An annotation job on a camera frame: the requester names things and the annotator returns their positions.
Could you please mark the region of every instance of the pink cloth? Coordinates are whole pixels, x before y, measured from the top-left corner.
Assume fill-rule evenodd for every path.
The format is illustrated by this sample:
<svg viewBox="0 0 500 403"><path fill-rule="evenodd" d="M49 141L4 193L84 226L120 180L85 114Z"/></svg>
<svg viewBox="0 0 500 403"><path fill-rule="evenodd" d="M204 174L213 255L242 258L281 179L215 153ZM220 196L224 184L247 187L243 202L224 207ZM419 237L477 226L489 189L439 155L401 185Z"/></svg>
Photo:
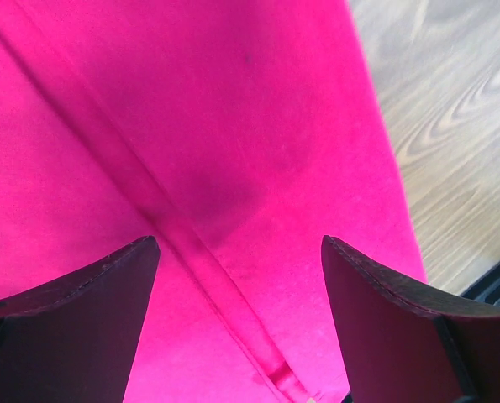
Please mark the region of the pink cloth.
<svg viewBox="0 0 500 403"><path fill-rule="evenodd" d="M425 280L353 27L337 0L0 0L0 298L153 233L126 402L343 397L322 236Z"/></svg>

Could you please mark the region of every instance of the wooden surface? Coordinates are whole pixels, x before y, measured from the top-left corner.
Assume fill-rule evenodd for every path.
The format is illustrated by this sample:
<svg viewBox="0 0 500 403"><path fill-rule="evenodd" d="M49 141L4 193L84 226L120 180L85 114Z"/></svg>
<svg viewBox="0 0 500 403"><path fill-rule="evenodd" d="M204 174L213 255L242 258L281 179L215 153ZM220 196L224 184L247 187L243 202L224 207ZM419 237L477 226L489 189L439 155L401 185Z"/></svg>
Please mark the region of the wooden surface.
<svg viewBox="0 0 500 403"><path fill-rule="evenodd" d="M500 0L350 0L432 285L500 260Z"/></svg>

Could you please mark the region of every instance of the gray wood surface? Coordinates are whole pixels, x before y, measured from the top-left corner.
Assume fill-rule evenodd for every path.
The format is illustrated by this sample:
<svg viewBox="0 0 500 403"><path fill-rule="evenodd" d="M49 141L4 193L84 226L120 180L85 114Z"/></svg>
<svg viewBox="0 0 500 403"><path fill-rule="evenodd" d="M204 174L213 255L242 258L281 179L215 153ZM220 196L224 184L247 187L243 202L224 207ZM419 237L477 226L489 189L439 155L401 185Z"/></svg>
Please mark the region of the gray wood surface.
<svg viewBox="0 0 500 403"><path fill-rule="evenodd" d="M350 0L429 281L500 260L500 0Z"/></svg>

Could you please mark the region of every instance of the black object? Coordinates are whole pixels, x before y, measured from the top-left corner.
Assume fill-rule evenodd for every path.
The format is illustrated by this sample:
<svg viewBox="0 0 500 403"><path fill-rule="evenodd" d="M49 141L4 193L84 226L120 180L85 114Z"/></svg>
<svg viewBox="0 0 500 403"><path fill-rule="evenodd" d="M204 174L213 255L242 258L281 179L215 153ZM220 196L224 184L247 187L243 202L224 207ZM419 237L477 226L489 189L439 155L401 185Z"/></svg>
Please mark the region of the black object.
<svg viewBox="0 0 500 403"><path fill-rule="evenodd" d="M500 264L465 293L476 301L412 280L336 238L324 239L323 267L356 399L500 403Z"/></svg>
<svg viewBox="0 0 500 403"><path fill-rule="evenodd" d="M0 300L0 402L123 401L159 257L141 238Z"/></svg>

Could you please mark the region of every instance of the wooden floor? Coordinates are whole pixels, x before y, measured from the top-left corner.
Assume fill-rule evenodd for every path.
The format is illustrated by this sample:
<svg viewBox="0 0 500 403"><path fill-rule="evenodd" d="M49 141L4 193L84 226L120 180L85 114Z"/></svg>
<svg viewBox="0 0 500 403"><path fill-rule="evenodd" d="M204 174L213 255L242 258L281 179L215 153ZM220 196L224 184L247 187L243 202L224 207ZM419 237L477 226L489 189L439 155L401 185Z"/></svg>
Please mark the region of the wooden floor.
<svg viewBox="0 0 500 403"><path fill-rule="evenodd" d="M500 0L350 0L432 285L500 260Z"/></svg>

